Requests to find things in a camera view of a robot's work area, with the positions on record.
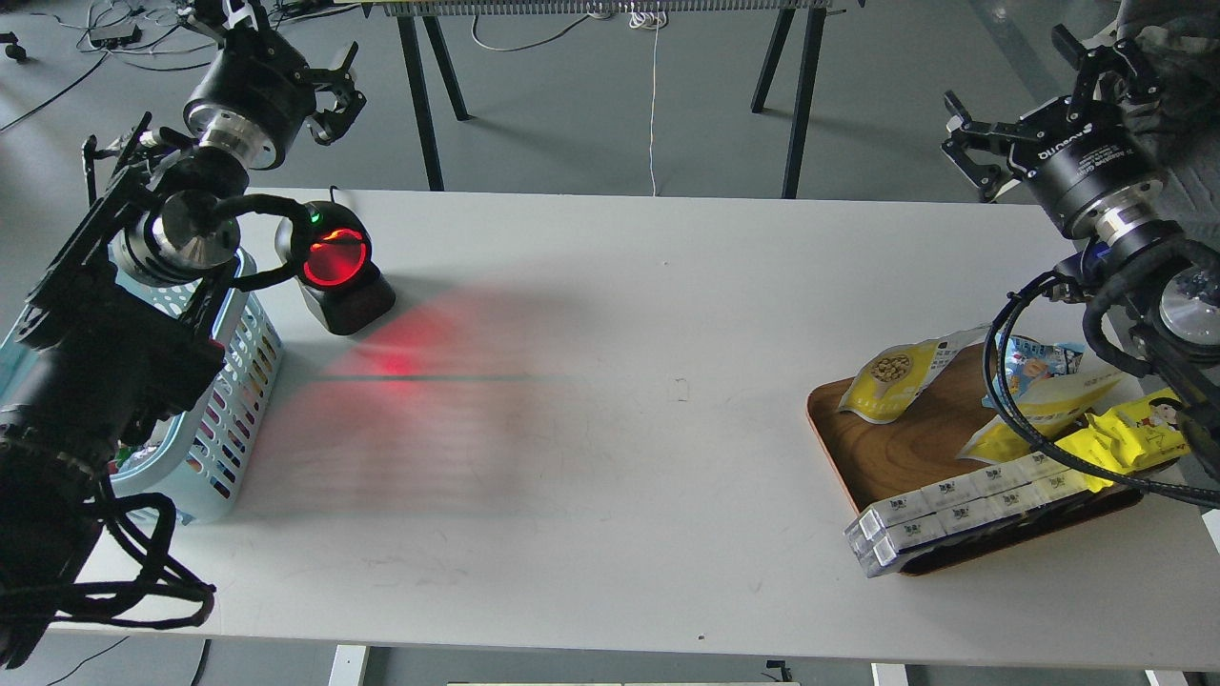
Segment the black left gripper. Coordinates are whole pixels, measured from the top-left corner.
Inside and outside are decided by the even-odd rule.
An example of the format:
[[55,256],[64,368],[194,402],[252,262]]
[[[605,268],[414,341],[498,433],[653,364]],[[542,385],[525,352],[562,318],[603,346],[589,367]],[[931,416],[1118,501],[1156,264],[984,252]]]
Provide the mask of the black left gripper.
[[[309,114],[315,143],[332,145],[346,135],[367,104],[353,73],[357,42],[329,70],[309,68],[296,48],[270,31],[261,1],[188,1],[187,28],[223,45],[189,95],[183,120],[195,134],[223,114],[256,126],[262,140],[253,144],[255,156],[248,168],[279,168]],[[310,85],[296,79],[305,70]],[[315,92],[334,96],[333,107],[315,111]]]

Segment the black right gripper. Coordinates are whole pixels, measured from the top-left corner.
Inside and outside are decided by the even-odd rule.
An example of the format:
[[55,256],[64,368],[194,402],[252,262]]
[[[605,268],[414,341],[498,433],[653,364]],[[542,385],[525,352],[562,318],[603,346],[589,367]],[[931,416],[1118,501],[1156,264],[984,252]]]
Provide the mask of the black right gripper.
[[[1050,100],[1017,122],[988,123],[975,120],[955,92],[946,92],[950,118],[942,153],[974,186],[980,203],[994,203],[1025,183],[1059,234],[1085,239],[1103,214],[1098,203],[1124,190],[1150,198],[1163,187],[1160,168],[1126,127],[1124,110],[1096,101],[1096,87],[1102,74],[1118,74],[1126,85],[1125,100],[1149,109],[1160,101],[1161,81],[1146,52],[1128,39],[1085,48],[1068,27],[1055,24],[1050,44],[1076,70],[1071,95]],[[1069,114],[1080,116],[1070,120]],[[1026,129],[1035,134],[1031,142]]]

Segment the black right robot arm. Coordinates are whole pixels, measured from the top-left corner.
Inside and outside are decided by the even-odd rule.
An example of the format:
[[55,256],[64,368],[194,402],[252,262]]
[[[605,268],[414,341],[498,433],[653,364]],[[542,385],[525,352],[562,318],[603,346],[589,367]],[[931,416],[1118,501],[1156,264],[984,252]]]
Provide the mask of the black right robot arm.
[[1036,298],[1085,304],[1082,333],[1099,359],[1137,378],[1157,376],[1179,395],[1179,430],[1196,460],[1218,477],[1218,251],[1159,216],[1153,199],[1161,172],[1124,121],[1124,107],[1155,109],[1164,84],[1137,43],[1085,48],[1057,26],[1050,40],[1076,70],[1074,92],[1013,123],[976,120],[954,92],[942,149],[993,201],[1003,187],[1026,184],[1055,229],[1087,247],[1010,293],[989,323],[982,352],[987,395],[1000,420],[1032,449],[1058,463],[1146,494],[1204,508],[1218,492],[1111,472],[1050,442],[994,382],[999,355],[1021,312]]

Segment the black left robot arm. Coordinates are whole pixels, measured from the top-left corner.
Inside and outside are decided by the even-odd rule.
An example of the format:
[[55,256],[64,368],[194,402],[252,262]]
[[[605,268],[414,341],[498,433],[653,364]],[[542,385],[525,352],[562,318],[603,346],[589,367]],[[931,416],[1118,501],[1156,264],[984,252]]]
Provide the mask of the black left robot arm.
[[257,1],[196,1],[192,31],[216,56],[183,110],[184,131],[149,114],[113,153],[113,173],[24,299],[13,342],[33,354],[2,402],[2,666],[22,666],[52,623],[131,627],[148,596],[192,602],[203,625],[214,585],[174,560],[170,496],[116,496],[121,446],[195,408],[227,348],[214,326],[227,295],[296,280],[353,283],[371,260],[329,276],[340,247],[325,214],[249,192],[253,170],[279,168],[310,129],[331,145],[353,127],[357,90],[349,44],[328,70],[310,66]]

